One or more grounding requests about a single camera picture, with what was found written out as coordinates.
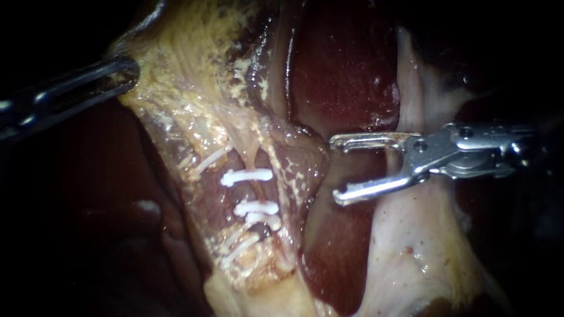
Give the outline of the left arm instrument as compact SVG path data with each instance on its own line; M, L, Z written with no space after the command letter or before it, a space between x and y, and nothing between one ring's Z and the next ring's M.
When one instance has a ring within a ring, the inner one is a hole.
M1 141L20 141L44 131L44 93L1 100Z

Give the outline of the right arm instrument jaw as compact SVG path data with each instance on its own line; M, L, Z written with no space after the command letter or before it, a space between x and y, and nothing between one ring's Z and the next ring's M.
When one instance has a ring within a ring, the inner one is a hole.
M348 183L344 191L337 189L333 191L333 199L341 206L369 201L423 183L429 176L429 173L424 173L417 176L393 176L363 183Z
M335 134L329 138L329 149L342 153L356 150L404 151L410 137L422 137L422 133L384 131Z

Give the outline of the right arm instrument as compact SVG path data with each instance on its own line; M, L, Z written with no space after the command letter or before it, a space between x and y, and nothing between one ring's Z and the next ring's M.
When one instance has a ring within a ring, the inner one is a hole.
M528 165L527 150L536 136L529 124L448 123L405 142L401 171L416 181L432 173L453 179L505 178Z

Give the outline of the left arm instrument jaw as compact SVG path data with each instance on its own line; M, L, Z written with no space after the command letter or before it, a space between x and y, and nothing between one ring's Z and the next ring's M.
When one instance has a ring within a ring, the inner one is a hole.
M132 89L140 70L129 57L104 60L75 70L42 89L42 119L65 120Z

